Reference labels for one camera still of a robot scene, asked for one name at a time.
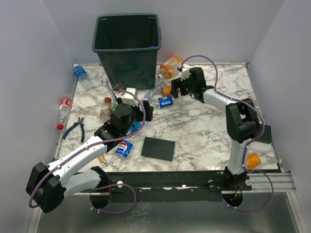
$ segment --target wrench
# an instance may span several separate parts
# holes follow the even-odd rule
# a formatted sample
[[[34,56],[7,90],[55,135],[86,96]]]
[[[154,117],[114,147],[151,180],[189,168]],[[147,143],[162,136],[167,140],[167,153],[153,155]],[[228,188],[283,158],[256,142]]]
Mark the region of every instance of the wrench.
[[[108,92],[112,96],[113,101],[116,101],[117,97],[116,97],[115,93],[113,93],[112,89],[110,88],[108,79],[106,79],[105,82],[102,80],[102,85],[104,85],[106,87],[106,89],[108,90]]]

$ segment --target red label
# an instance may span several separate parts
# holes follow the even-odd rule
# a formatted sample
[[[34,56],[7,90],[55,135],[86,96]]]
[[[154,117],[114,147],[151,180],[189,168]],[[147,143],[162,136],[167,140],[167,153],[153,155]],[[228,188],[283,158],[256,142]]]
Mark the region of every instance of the red label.
[[[65,104],[68,105],[70,108],[72,107],[72,100],[68,98],[63,98],[60,105]]]

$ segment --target metal floor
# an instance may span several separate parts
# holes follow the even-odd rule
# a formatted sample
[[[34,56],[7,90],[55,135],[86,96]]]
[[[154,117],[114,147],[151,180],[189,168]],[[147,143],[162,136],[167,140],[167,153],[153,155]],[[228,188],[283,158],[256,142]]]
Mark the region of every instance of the metal floor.
[[[267,194],[245,194],[241,207],[262,206]],[[112,203],[121,210],[128,203]],[[286,193],[276,193],[272,205],[260,212],[243,213],[223,202],[139,202],[123,215],[90,211],[88,195],[67,198],[43,214],[39,233],[298,233]]]

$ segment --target red bottle cap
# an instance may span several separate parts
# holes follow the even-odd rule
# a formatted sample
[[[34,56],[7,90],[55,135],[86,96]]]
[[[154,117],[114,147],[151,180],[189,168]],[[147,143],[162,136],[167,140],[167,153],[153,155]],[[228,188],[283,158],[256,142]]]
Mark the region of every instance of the red bottle cap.
[[[61,125],[61,124],[57,125],[57,129],[58,129],[58,130],[62,130],[63,128],[64,128],[63,125]]]

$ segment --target orange cup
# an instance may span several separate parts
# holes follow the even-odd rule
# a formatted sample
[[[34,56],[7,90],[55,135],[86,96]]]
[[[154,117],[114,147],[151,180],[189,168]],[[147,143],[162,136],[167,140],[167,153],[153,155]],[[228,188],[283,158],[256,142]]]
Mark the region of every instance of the orange cup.
[[[261,160],[258,155],[255,153],[250,154],[246,160],[246,167],[248,170],[252,170],[253,168],[259,166],[261,164]]]

